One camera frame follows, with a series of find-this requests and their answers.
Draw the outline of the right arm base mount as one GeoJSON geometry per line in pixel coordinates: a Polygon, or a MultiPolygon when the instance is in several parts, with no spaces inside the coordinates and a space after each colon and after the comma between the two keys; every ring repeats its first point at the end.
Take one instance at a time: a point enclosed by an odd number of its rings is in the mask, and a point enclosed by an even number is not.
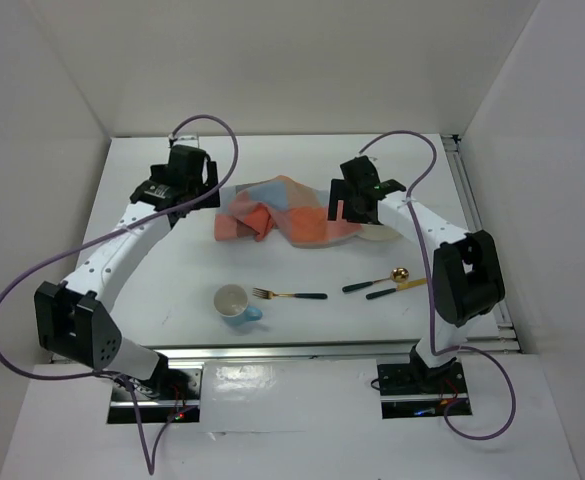
{"type": "Polygon", "coordinates": [[[378,364],[370,387],[380,395],[383,419],[470,416],[472,407],[462,364],[418,382],[407,363],[378,364]]]}

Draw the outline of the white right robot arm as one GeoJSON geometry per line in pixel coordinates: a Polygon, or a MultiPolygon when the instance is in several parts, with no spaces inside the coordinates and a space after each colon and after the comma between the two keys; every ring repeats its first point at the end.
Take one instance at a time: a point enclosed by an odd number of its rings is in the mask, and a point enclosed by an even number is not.
{"type": "Polygon", "coordinates": [[[408,379],[432,391],[451,369],[477,319],[505,296],[493,237],[470,232],[434,213],[391,179],[382,181],[372,161],[356,157],[331,181],[328,219],[388,227],[421,249],[428,287],[426,334],[409,354],[408,379]]]}

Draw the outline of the gold knife dark handle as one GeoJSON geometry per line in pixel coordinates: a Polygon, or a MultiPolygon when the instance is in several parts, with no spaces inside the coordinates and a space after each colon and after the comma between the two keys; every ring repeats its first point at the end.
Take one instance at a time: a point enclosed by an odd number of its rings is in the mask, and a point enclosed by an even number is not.
{"type": "Polygon", "coordinates": [[[407,281],[401,284],[398,284],[397,286],[393,287],[393,288],[389,288],[389,289],[384,289],[384,290],[379,290],[379,291],[375,291],[372,293],[369,293],[366,295],[366,299],[367,300],[375,300],[390,294],[393,294],[395,292],[400,292],[400,291],[404,291],[404,290],[409,290],[409,289],[413,289],[422,285],[426,285],[427,284],[427,279],[426,278],[421,278],[418,280],[412,280],[412,281],[407,281]]]}

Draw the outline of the blue mug white inside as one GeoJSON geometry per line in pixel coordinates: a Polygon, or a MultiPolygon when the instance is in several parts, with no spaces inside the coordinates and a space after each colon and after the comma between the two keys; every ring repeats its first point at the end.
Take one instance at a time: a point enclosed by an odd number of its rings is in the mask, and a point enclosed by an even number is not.
{"type": "Polygon", "coordinates": [[[250,304],[246,291],[236,284],[219,288],[213,305],[223,322],[236,333],[248,333],[263,318],[263,312],[250,304]]]}

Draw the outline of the gold fork dark handle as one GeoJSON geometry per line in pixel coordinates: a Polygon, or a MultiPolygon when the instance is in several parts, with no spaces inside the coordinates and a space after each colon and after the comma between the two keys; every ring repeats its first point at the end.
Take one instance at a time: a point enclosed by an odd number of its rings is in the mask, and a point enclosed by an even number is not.
{"type": "Polygon", "coordinates": [[[253,288],[252,295],[256,298],[272,300],[276,298],[295,298],[304,300],[327,300],[326,293],[275,293],[271,290],[253,288]]]}

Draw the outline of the checkered orange blue cloth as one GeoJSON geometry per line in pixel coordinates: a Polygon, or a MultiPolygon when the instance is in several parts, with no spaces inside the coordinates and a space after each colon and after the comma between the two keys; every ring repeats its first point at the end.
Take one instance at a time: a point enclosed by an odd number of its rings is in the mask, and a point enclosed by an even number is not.
{"type": "Polygon", "coordinates": [[[287,176],[222,188],[214,221],[217,241],[263,241],[277,230],[296,248],[321,248],[363,232],[360,224],[328,219],[330,192],[287,176]]]}

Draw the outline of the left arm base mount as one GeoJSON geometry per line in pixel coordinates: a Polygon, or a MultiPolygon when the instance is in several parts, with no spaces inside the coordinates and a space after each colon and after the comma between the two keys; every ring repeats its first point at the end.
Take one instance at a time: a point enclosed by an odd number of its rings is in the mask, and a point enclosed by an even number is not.
{"type": "MultiPolygon", "coordinates": [[[[203,364],[201,362],[177,363],[176,369],[188,378],[188,384],[186,387],[170,387],[167,394],[151,393],[135,381],[132,382],[143,424],[158,425],[168,418],[172,418],[176,424],[200,421],[203,364]]],[[[116,381],[111,390],[107,423],[131,425],[135,422],[131,394],[121,381],[116,381]]]]}

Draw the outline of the cream ceramic plate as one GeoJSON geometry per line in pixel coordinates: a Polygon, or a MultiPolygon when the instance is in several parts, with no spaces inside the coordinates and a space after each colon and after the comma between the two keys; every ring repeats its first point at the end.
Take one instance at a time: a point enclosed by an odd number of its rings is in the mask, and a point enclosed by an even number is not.
{"type": "Polygon", "coordinates": [[[362,225],[357,236],[367,241],[386,242],[400,238],[401,234],[384,225],[362,225]]]}

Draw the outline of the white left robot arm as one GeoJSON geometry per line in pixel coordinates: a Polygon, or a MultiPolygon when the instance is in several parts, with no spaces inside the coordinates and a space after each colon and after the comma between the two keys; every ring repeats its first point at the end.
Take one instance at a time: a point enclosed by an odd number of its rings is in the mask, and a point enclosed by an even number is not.
{"type": "Polygon", "coordinates": [[[177,144],[167,163],[151,166],[114,238],[60,283],[44,282],[35,292],[40,345],[93,370],[124,374],[148,399],[186,390],[187,374],[170,369],[165,355],[124,338],[111,311],[141,261],[185,217],[175,206],[190,200],[198,208],[219,206],[217,183],[216,163],[196,147],[177,144]]]}

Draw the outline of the gold spoon dark handle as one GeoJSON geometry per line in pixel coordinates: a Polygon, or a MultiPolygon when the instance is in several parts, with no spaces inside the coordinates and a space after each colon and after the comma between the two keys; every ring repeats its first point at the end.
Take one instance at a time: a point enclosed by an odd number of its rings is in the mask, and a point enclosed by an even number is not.
{"type": "Polygon", "coordinates": [[[354,293],[356,291],[360,291],[366,288],[369,288],[375,284],[383,283],[386,281],[394,282],[395,284],[400,284],[409,279],[410,273],[406,268],[397,267],[391,271],[391,273],[383,278],[376,279],[376,280],[367,280],[359,283],[354,283],[350,285],[343,286],[341,291],[345,294],[354,293]]]}

